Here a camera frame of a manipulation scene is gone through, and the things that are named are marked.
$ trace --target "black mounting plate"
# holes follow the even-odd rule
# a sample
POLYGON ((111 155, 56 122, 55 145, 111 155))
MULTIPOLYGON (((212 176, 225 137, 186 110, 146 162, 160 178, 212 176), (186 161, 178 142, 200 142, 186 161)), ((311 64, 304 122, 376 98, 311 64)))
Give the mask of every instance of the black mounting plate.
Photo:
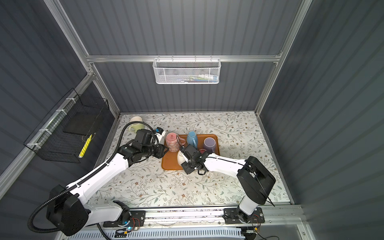
MULTIPOLYGON (((129 211, 129 212, 131 213, 131 217, 137 218, 139 220, 139 222, 137 222, 137 220, 135 220, 135 227, 144 226, 145 213, 146 213, 145 211, 129 211)), ((121 224, 121 223, 117 222, 117 221, 104 222, 103 227, 119 227, 118 224, 121 224)), ((130 223, 128 224, 127 227, 133 227, 133 221, 130 221, 130 223)))
MULTIPOLYGON (((224 209, 224 215, 230 216, 230 218, 225 219, 225 224, 242 223, 237 217, 237 208, 224 209)), ((253 224, 257 225, 257 223, 265 223, 263 210, 260 207, 256 208, 256 210, 253 212, 253 217, 254 217, 252 218, 253 224)))

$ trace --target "floral tablecloth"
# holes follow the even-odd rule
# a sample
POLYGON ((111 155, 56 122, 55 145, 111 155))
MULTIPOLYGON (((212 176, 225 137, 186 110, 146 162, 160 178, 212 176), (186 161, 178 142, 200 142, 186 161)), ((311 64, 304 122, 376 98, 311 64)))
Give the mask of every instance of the floral tablecloth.
MULTIPOLYGON (((289 202, 254 112, 123 115, 107 157, 116 148, 121 129, 133 116, 141 116, 144 122, 167 132, 216 134, 222 156, 235 159, 257 157, 276 178, 269 196, 271 200, 289 202)), ((135 134, 127 129, 121 144, 134 137, 135 134)), ((187 175, 183 171, 163 170, 161 159, 150 157, 111 179, 91 197, 89 204, 116 199, 129 207, 223 205, 239 203, 243 196, 239 181, 233 177, 218 172, 201 176, 196 171, 187 175)))

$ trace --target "yellow-green mug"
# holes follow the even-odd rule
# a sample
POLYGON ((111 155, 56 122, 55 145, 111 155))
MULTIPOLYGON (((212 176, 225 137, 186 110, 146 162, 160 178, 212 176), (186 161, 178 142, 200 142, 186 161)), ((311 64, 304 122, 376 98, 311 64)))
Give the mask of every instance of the yellow-green mug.
MULTIPOLYGON (((134 121, 142 122, 143 119, 141 117, 139 117, 139 116, 136 116, 136 117, 131 118, 129 122, 134 122, 134 121)), ((130 125, 129 130, 130 131, 134 131, 136 133, 139 129, 143 129, 143 128, 145 128, 144 124, 142 124, 142 123, 134 123, 134 124, 130 125)))

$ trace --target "striped gray panel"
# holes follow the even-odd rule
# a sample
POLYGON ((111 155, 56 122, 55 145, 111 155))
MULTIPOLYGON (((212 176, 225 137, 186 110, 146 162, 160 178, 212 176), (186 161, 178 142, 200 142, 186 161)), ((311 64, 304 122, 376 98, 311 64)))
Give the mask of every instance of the striped gray panel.
POLYGON ((0 1, 0 173, 86 72, 43 1, 0 1))
POLYGON ((382 238, 383 10, 315 1, 261 114, 320 240, 382 238))
POLYGON ((61 3, 91 55, 274 55, 300 0, 61 3))
POLYGON ((222 63, 218 84, 157 84, 152 63, 96 63, 121 112, 254 110, 273 63, 222 63))
MULTIPOLYGON (((100 94, 91 84, 83 93, 86 96, 100 97, 100 94)), ((87 152, 80 163, 51 162, 34 157, 27 165, 15 183, 0 200, 0 234, 4 239, 32 239, 51 240, 56 233, 34 233, 26 225, 29 215, 49 197, 49 192, 58 184, 66 186, 89 171, 98 159, 100 151, 113 124, 114 117, 109 112, 92 139, 87 152)), ((35 225, 40 228, 54 227, 45 218, 46 209, 43 209, 35 218, 35 225)))

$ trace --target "tray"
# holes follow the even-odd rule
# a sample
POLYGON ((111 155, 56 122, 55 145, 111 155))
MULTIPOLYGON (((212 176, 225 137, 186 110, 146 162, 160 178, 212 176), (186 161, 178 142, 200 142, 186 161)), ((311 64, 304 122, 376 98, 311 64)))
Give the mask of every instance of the tray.
MULTIPOLYGON (((179 136, 181 138, 184 138, 185 140, 187 140, 187 135, 186 134, 180 134, 179 136)), ((197 135, 197 141, 198 141, 197 148, 198 149, 202 149, 203 148, 204 140, 207 137, 212 137, 213 139, 215 139, 215 141, 216 141, 215 153, 217 155, 220 155, 220 150, 218 148, 218 140, 217 140, 217 136, 215 134, 198 134, 197 135)), ((163 160, 161 162, 161 167, 164 170, 183 170, 183 168, 177 163, 177 153, 178 152, 169 152, 168 151, 164 155, 163 160)))

